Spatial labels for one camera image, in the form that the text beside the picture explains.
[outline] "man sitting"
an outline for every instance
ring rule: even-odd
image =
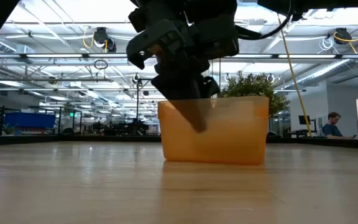
[[[354,139],[354,137],[344,137],[335,125],[341,119],[341,115],[337,112],[332,112],[328,115],[328,123],[323,127],[323,133],[329,139]]]

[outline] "translucent orange container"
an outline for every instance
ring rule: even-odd
[[[173,105],[185,108],[185,116],[206,129],[195,131]],[[158,118],[164,157],[168,161],[263,164],[268,116],[269,99],[262,96],[162,101]]]

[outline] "ceiling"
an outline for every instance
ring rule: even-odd
[[[114,39],[117,46],[117,53],[125,53],[128,41],[136,35],[132,24],[127,16],[135,6],[130,0],[23,0],[21,7],[17,6],[8,20],[0,30],[0,41],[6,45],[30,47],[37,54],[73,54],[73,53],[104,53],[104,50],[93,45],[86,48],[83,44],[83,36],[90,37],[97,27],[106,27],[108,34]],[[278,26],[276,13],[260,7],[254,3],[239,3],[235,21],[237,25],[246,27],[261,33],[269,32]],[[328,33],[331,35],[337,27],[345,27],[353,36],[358,37],[358,8],[357,9],[336,9],[333,12],[326,10],[312,10],[305,15],[305,19],[292,22],[284,28],[285,37],[288,42],[288,49],[291,54],[335,54],[333,47],[339,53],[351,52],[349,44],[333,44],[329,50],[322,50],[321,42]],[[84,39],[88,45],[91,44],[90,38]],[[285,48],[280,37],[273,36],[264,40],[248,41],[239,40],[241,54],[284,54]],[[0,67],[14,72],[16,75],[11,77],[18,78],[18,75],[25,74],[25,66],[15,65],[14,60],[0,59]],[[48,62],[48,60],[37,59],[36,62]],[[93,67],[93,62],[81,60],[81,63],[89,65],[72,66],[30,66],[27,68],[27,75],[32,73],[31,78],[66,77],[66,78],[96,78],[97,69]],[[155,59],[147,63],[145,69],[140,70],[128,63],[126,58],[108,60],[109,67],[98,73],[98,79],[107,77],[105,81],[86,81],[77,82],[81,88],[133,88],[132,77],[138,73],[142,78],[153,78],[157,74],[154,71]],[[294,72],[302,74],[321,62],[307,61],[294,63]],[[271,73],[276,77],[273,85],[280,86],[291,79],[289,65],[286,61],[279,62],[259,62],[259,61],[238,61],[227,60],[219,64],[218,60],[211,62],[211,66],[205,75],[212,75],[219,80],[221,74],[221,85],[225,87],[227,82],[224,77],[236,75],[240,70],[243,73]],[[358,85],[358,79],[349,81]],[[27,85],[34,85],[39,88],[66,88],[69,83],[58,82],[49,84],[45,82],[30,82]],[[144,88],[154,89],[151,84]],[[134,91],[127,93],[117,91],[103,91],[97,93],[100,98],[96,100],[78,98],[76,93],[59,94],[66,95],[67,98],[86,102],[102,102],[101,98],[112,101],[113,103],[133,103],[130,95],[135,95]],[[141,98],[162,99],[163,96],[158,92],[151,92],[149,96]],[[147,111],[156,112],[156,107],[147,107]]]

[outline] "blue bin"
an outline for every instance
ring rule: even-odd
[[[53,128],[55,115],[35,113],[6,113],[4,124],[23,128]]]

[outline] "potted plant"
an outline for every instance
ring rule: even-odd
[[[4,124],[4,132],[6,135],[13,135],[13,131],[15,130],[15,126],[10,127],[9,123]]]
[[[274,94],[273,86],[267,80],[266,74],[253,75],[251,73],[243,76],[242,71],[238,71],[237,76],[229,78],[229,85],[221,92],[220,97],[266,96],[269,98],[270,117],[281,110],[288,109],[290,102],[285,99],[285,96]]]

